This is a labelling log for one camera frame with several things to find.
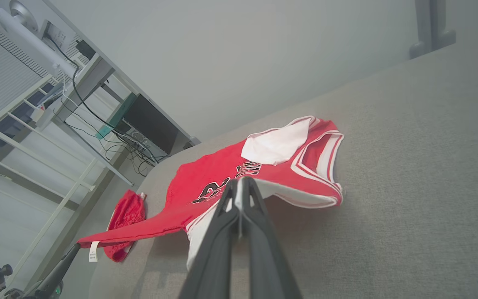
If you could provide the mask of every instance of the desk leg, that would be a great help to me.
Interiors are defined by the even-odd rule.
[[[101,155],[99,152],[95,150],[91,144],[89,144],[82,136],[80,136],[72,127],[67,125],[66,123],[61,123],[59,121],[55,121],[56,125],[61,128],[62,131],[64,131],[66,134],[68,134],[73,140],[75,140],[80,146],[82,146],[88,153],[91,153],[98,161],[100,161],[104,166],[106,166],[108,169],[112,170],[116,176],[119,176],[121,180],[125,181],[127,184],[130,186],[134,186],[134,183],[129,181],[121,172],[119,172],[115,167],[113,167],[110,164],[110,161],[108,161],[103,155]]]

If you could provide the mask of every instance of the white cloth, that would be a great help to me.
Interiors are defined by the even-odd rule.
[[[278,165],[288,161],[307,140],[309,127],[317,123],[312,116],[295,119],[285,127],[268,129],[248,136],[241,157],[255,163]]]

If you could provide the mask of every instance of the gray table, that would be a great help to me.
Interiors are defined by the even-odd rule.
[[[139,191],[148,216],[181,164],[294,118],[345,134],[338,208],[267,206],[305,298],[478,296],[478,45],[452,45],[349,83],[174,155]],[[123,263],[102,256],[91,298],[173,298],[186,276],[184,233],[138,241]],[[248,294],[245,246],[233,297]]]

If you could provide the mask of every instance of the gray floor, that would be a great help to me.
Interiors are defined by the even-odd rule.
[[[136,191],[141,182],[144,180],[144,177],[140,174],[137,174],[135,168],[141,162],[138,162],[138,159],[135,159],[136,166],[132,165],[131,161],[128,159],[121,165],[119,171],[124,174],[131,182],[134,183],[134,186],[129,187],[125,182],[123,182],[117,176],[114,176],[110,185],[106,188],[105,192],[90,212],[89,216],[86,218],[82,227],[78,230],[74,244],[78,239],[92,235],[94,233],[100,233],[105,231],[112,212],[119,201],[119,199],[125,194],[127,189],[132,189]],[[141,167],[141,172],[146,174],[145,167]],[[97,250],[99,259],[107,259],[104,251],[99,249]],[[91,281],[91,276],[93,271],[95,271],[95,266],[97,263],[88,262],[88,250],[80,250],[75,257],[71,267],[64,276],[64,289],[61,294],[62,299],[79,299],[88,297],[88,288]]]

